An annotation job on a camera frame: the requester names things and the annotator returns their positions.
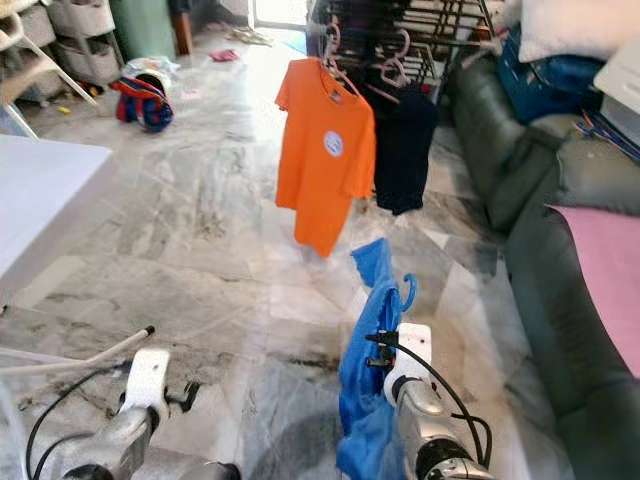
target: blue towel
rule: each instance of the blue towel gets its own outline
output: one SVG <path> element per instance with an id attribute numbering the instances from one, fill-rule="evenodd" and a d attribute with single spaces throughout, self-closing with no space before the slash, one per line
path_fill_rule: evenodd
<path id="1" fill-rule="evenodd" d="M 398 328 L 402 312 L 413 302 L 415 277 L 404 278 L 411 287 L 403 305 L 386 239 L 378 239 L 351 255 L 372 291 L 340 364 L 340 418 L 345 437 L 338 444 L 337 465 L 351 480 L 405 480 L 403 446 L 395 431 L 393 407 L 382 391 L 384 372 L 366 366 L 367 358 L 378 357 L 378 347 L 364 337 Z"/>

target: black cable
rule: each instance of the black cable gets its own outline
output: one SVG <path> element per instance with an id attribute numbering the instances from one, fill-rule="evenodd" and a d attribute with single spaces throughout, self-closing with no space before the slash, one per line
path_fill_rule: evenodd
<path id="1" fill-rule="evenodd" d="M 80 438 L 87 438 L 91 436 L 93 436 L 93 433 L 75 433 L 73 435 L 62 437 L 61 439 L 53 443 L 51 446 L 49 446 L 49 448 L 47 448 L 42 454 L 42 457 L 40 457 L 40 461 L 36 466 L 36 471 L 33 474 L 33 480 L 40 480 L 40 475 L 42 474 L 42 469 L 44 468 L 44 464 L 47 461 L 47 458 L 49 458 L 49 455 L 51 455 L 51 452 L 53 452 L 58 445 L 65 442 L 69 442 L 71 440 L 78 440 Z"/>
<path id="2" fill-rule="evenodd" d="M 411 358 L 413 358 L 416 362 L 422 365 L 424 368 L 428 370 L 428 372 L 435 377 L 436 380 L 444 387 L 447 393 L 451 396 L 453 401 L 456 403 L 464 419 L 467 421 L 469 425 L 469 430 L 471 431 L 471 436 L 473 437 L 473 443 L 476 448 L 476 458 L 478 459 L 478 463 L 485 468 L 489 468 L 489 465 L 485 465 L 484 463 L 484 455 L 482 453 L 482 445 L 480 444 L 480 436 L 478 435 L 478 430 L 476 429 L 476 425 L 471 418 L 471 414 L 467 407 L 465 406 L 462 399 L 458 396 L 456 391 L 449 385 L 449 383 L 438 373 L 438 371 L 429 365 L 425 360 L 420 358 L 416 353 L 405 347 L 404 345 L 400 345 L 397 340 L 397 332 L 385 332 L 374 335 L 366 335 L 365 338 L 372 342 L 382 343 L 384 345 L 388 345 L 390 347 L 397 348 L 398 350 L 403 351 Z"/>
<path id="3" fill-rule="evenodd" d="M 25 464 L 26 464 L 26 469 L 27 469 L 27 478 L 29 480 L 35 480 L 34 477 L 33 477 L 32 470 L 31 470 L 31 454 L 33 453 L 33 444 L 34 444 L 35 439 L 36 439 L 36 433 L 38 433 L 38 430 L 40 429 L 40 425 L 42 425 L 42 422 L 44 422 L 44 420 L 47 417 L 47 415 L 49 415 L 51 413 L 51 411 L 54 408 L 56 408 L 60 404 L 60 402 L 62 402 L 65 398 L 67 398 L 74 390 L 76 390 L 79 387 L 81 387 L 83 384 L 85 384 L 86 382 L 91 380 L 96 375 L 109 373 L 109 372 L 111 372 L 113 370 L 123 369 L 123 368 L 127 368 L 127 367 L 130 367 L 130 366 L 131 366 L 131 361 L 127 360 L 127 361 L 121 363 L 120 365 L 94 370 L 90 374 L 85 375 L 84 377 L 82 377 L 80 380 L 78 380 L 73 385 L 71 385 L 71 386 L 67 387 L 65 390 L 63 390 L 62 393 L 60 394 L 60 396 L 56 399 L 56 401 L 53 402 L 51 405 L 49 405 L 44 412 L 42 412 L 42 415 L 40 415 L 40 417 L 38 417 L 38 419 L 36 420 L 36 423 L 33 425 L 33 428 L 31 429 L 31 433 L 29 434 L 29 440 L 27 440 L 27 448 L 26 448 L 26 451 L 25 451 Z"/>
<path id="4" fill-rule="evenodd" d="M 460 415 L 459 413 L 452 413 L 451 416 L 453 418 L 457 418 L 458 420 L 466 420 L 464 415 Z M 476 417 L 475 415 L 471 415 L 471 420 L 476 423 L 482 425 L 484 428 L 485 436 L 487 438 L 486 445 L 484 447 L 484 458 L 482 462 L 488 467 L 491 463 L 491 451 L 493 450 L 493 435 L 491 434 L 491 427 L 486 422 L 486 420 L 482 417 Z"/>

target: marble floor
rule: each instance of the marble floor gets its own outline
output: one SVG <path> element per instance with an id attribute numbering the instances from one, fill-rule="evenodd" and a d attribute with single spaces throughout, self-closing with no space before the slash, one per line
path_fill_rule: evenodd
<path id="1" fill-rule="evenodd" d="M 225 46 L 241 59 L 207 57 Z M 273 202 L 285 122 L 273 99 L 298 55 L 283 45 L 197 37 L 171 90 L 175 121 L 159 135 L 95 117 L 78 102 L 68 117 L 29 110 L 44 138 L 111 148 L 119 172 L 70 228 L 61 256 L 0 318 L 1 343 L 87 357 L 153 324 L 149 343 L 173 351 L 170 389 L 204 384 L 193 410 L 176 412 L 155 446 L 234 461 L 251 480 L 338 479 L 336 372 L 367 296 L 349 253 L 386 236 L 397 277 L 418 277 L 409 316 L 431 326 L 434 366 L 493 428 L 492 472 L 570 480 L 500 239 L 451 126 L 436 132 L 422 210 L 393 217 L 358 201 L 327 260 L 293 240 L 293 212 Z M 200 98 L 182 95 L 192 89 Z M 72 380 L 14 379 L 10 387 L 29 423 Z M 123 388 L 116 378 L 87 384 L 47 428 L 97 428 Z M 0 451 L 0 477 L 17 478 L 10 449 Z"/>

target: white chair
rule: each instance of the white chair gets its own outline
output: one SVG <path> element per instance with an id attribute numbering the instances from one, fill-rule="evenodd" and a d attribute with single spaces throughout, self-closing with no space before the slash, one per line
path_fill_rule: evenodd
<path id="1" fill-rule="evenodd" d="M 62 80 L 69 84 L 80 97 L 102 113 L 100 105 L 67 75 L 56 62 L 51 60 L 46 53 L 25 36 L 22 21 L 15 11 L 10 12 L 10 7 L 7 6 L 9 5 L 7 3 L 8 1 L 9 0 L 0 0 L 0 14 L 7 14 L 4 18 L 0 17 L 0 52 L 14 46 L 19 46 L 33 52 L 35 57 L 32 61 L 28 61 L 19 72 L 2 81 L 0 84 L 0 106 L 7 115 L 11 117 L 25 135 L 31 138 L 38 138 L 22 115 L 20 115 L 15 105 L 13 105 L 13 102 L 25 90 L 31 87 L 38 78 L 48 72 L 56 73 Z M 33 3 L 32 0 L 18 0 L 11 5 L 22 4 L 29 6 Z"/>

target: t-shirt logo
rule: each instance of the t-shirt logo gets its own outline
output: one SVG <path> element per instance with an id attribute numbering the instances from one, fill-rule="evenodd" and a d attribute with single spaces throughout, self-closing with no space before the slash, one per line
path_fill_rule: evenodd
<path id="1" fill-rule="evenodd" d="M 327 149 L 329 155 L 332 157 L 339 157 L 342 155 L 343 145 L 342 137 L 336 132 L 329 130 L 324 135 L 324 148 Z"/>

